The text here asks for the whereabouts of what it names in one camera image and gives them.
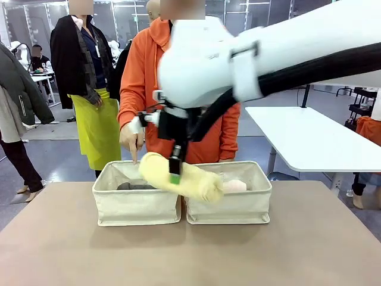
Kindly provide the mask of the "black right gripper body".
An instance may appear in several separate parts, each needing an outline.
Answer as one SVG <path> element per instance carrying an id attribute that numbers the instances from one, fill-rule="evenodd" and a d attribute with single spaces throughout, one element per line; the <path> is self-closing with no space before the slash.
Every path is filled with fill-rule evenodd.
<path id="1" fill-rule="evenodd" d="M 158 137 L 174 142 L 171 152 L 185 162 L 188 150 L 188 125 L 190 116 L 184 109 L 162 109 L 160 110 L 158 122 Z"/>

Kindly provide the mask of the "person's right hand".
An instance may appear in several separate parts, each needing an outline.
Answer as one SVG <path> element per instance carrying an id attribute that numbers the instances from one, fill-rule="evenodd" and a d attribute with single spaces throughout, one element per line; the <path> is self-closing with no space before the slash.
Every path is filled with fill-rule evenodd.
<path id="1" fill-rule="evenodd" d="M 128 125 L 124 125 L 120 130 L 119 142 L 122 147 L 127 149 L 132 156 L 133 163 L 138 162 L 138 151 L 144 144 L 144 133 L 141 130 L 139 133 L 133 133 Z"/>

